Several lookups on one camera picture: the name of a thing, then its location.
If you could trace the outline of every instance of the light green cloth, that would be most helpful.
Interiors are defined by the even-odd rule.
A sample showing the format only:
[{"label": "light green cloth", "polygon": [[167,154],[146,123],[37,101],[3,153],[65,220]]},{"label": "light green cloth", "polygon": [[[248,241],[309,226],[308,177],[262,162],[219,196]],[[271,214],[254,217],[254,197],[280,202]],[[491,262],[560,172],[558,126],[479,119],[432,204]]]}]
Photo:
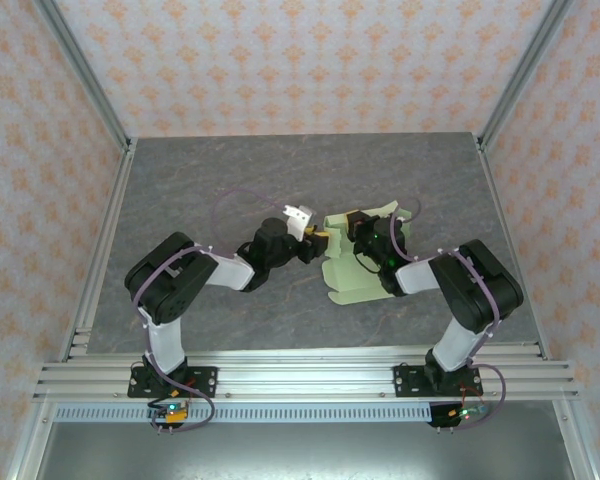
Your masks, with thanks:
[{"label": "light green cloth", "polygon": [[[391,215],[398,202],[393,201],[381,208],[363,210],[367,215],[379,215],[386,217]],[[411,218],[411,212],[398,210],[397,215],[403,218]],[[402,225],[405,238],[409,238],[410,224]],[[349,305],[351,303],[368,302],[390,298],[377,275],[367,272],[362,268],[353,256],[353,243],[347,238],[347,217],[341,213],[329,215],[324,219],[324,231],[329,233],[329,247],[325,255],[329,260],[322,264],[322,275],[324,283],[334,291],[329,292],[329,298],[338,305]],[[370,269],[377,266],[364,255],[358,258]]]}]

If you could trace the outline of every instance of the gray tabletop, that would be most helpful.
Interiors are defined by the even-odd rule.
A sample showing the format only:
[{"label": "gray tabletop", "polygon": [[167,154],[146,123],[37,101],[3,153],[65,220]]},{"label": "gray tabletop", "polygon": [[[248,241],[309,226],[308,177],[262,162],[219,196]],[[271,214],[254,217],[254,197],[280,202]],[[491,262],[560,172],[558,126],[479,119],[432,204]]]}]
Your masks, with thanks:
[{"label": "gray tabletop", "polygon": [[[422,214],[408,249],[433,253],[480,238],[511,272],[514,264],[469,133],[356,134],[146,139],[138,142],[100,295],[89,353],[140,352],[140,322],[123,280],[175,231],[235,251],[260,222],[281,212],[233,187],[325,215],[398,200]],[[245,294],[208,286],[182,322],[187,350],[352,347],[435,343],[450,320],[439,292],[339,306],[327,297],[322,260],[292,260]],[[501,326],[498,341],[533,341],[528,303]]]}]

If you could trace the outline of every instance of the mounting plate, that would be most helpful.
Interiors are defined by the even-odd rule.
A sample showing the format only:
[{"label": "mounting plate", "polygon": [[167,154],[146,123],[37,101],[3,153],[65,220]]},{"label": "mounting plate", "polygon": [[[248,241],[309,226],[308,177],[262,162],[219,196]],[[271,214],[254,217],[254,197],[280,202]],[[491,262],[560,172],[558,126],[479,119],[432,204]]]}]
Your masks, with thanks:
[{"label": "mounting plate", "polygon": [[[210,398],[216,396],[217,367],[187,367],[185,378],[188,379],[186,382],[193,380],[191,383],[192,388],[200,390]],[[173,389],[174,387],[170,384],[156,378],[152,370],[144,365],[138,365],[131,369],[127,396],[129,398],[163,398],[168,396]]]},{"label": "mounting plate", "polygon": [[[393,367],[393,386],[396,397],[462,397],[460,384],[477,390],[480,395],[483,394],[482,379],[477,369],[461,369],[453,373],[457,374],[457,377],[454,377],[455,386],[445,392],[436,392],[424,374],[424,365],[401,364]],[[477,395],[467,390],[466,396],[475,397]]]}]

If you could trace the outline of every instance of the metal extrusion bar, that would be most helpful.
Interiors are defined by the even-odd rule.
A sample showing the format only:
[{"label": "metal extrusion bar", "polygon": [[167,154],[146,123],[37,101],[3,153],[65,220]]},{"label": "metal extrusion bar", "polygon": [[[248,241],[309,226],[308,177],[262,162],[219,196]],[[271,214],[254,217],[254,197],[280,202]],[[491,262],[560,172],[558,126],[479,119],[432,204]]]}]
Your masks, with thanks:
[{"label": "metal extrusion bar", "polygon": [[491,142],[506,120],[509,112],[515,105],[518,96],[533,73],[535,66],[542,57],[542,54],[546,51],[554,34],[560,28],[562,19],[572,3],[573,0],[554,0],[549,7],[549,10],[540,23],[540,28],[533,37],[533,40],[531,40],[527,50],[524,52],[520,63],[516,67],[515,73],[511,77],[511,80],[509,80],[496,108],[480,135],[482,149],[486,150],[489,145],[491,145]]},{"label": "metal extrusion bar", "polygon": [[75,317],[75,325],[77,329],[82,329],[81,331],[83,332],[85,331],[85,328],[91,327],[93,324],[95,310],[100,296],[100,289],[102,288],[102,282],[104,281],[107,261],[109,253],[111,252],[111,245],[113,244],[113,237],[116,231],[120,209],[122,207],[122,200],[124,199],[124,191],[131,172],[136,142],[136,139],[132,140],[129,149],[120,162],[107,210],[100,228],[100,235],[98,236],[91,265],[89,267],[89,273],[87,274],[85,288],[83,289],[80,298],[78,311]]},{"label": "metal extrusion bar", "polygon": [[104,93],[100,82],[98,82],[95,73],[89,66],[87,58],[78,45],[76,38],[71,33],[57,3],[55,0],[35,0],[35,3],[38,5],[40,13],[49,24],[49,28],[56,36],[69,62],[91,97],[109,133],[121,148],[126,147],[128,145],[128,138],[124,127],[113,110],[111,103],[109,103],[109,99]]},{"label": "metal extrusion bar", "polygon": [[575,477],[600,480],[600,453],[592,437],[595,424],[586,405],[556,400],[553,407]]},{"label": "metal extrusion bar", "polygon": [[[188,357],[189,365],[220,368],[217,403],[401,402],[393,387],[392,367],[422,364],[427,347],[378,347],[293,351],[205,352]],[[498,366],[507,381],[509,400],[577,398],[568,362],[543,361],[537,345],[492,345],[476,357]],[[133,402],[126,397],[129,366],[137,355],[84,356],[46,364],[35,401]],[[486,398],[499,398],[502,387],[481,371]],[[412,398],[414,402],[451,400]]]},{"label": "metal extrusion bar", "polygon": [[[516,277],[520,280],[520,287],[522,288],[522,292],[524,294],[524,298],[531,298],[529,292],[527,291],[527,278],[522,268],[520,268],[520,262],[518,261],[518,254],[513,245],[513,240],[511,238],[511,230],[507,224],[507,218],[504,214],[504,209],[502,208],[502,203],[500,203],[500,196],[498,195],[498,190],[496,188],[495,181],[493,179],[493,174],[491,173],[491,167],[489,166],[489,159],[487,157],[487,152],[480,149],[480,145],[477,145],[478,148],[478,157],[480,158],[480,163],[482,164],[482,169],[484,170],[484,175],[487,178],[487,185],[489,185],[489,190],[491,190],[491,197],[493,198],[493,203],[496,207],[496,212],[498,212],[498,218],[500,219],[500,225],[502,226],[502,231],[504,232],[505,240],[507,241],[507,246],[509,247],[509,252],[511,253],[511,258],[513,259],[513,266],[516,270]],[[547,338],[547,333],[544,329],[544,325],[538,321],[540,316],[536,311],[535,302],[529,302],[531,311],[533,313],[533,322],[535,323],[536,330],[538,331],[538,338],[540,340],[540,350],[542,352],[543,357],[550,357],[549,354],[549,341]]]},{"label": "metal extrusion bar", "polygon": [[7,474],[8,480],[37,478],[56,408],[57,404],[52,402],[32,406]]}]

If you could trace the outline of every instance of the patterned wall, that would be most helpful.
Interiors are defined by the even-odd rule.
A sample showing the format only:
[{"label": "patterned wall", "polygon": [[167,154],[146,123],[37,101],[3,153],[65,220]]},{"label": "patterned wall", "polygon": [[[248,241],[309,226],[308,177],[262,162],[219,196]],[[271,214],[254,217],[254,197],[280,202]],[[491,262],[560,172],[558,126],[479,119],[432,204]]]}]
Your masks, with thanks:
[{"label": "patterned wall", "polygon": [[59,0],[128,134],[472,131],[550,0]]},{"label": "patterned wall", "polygon": [[600,0],[571,7],[490,161],[551,352],[577,361],[600,427]]},{"label": "patterned wall", "polygon": [[0,479],[76,305],[119,156],[31,0],[0,2]]}]

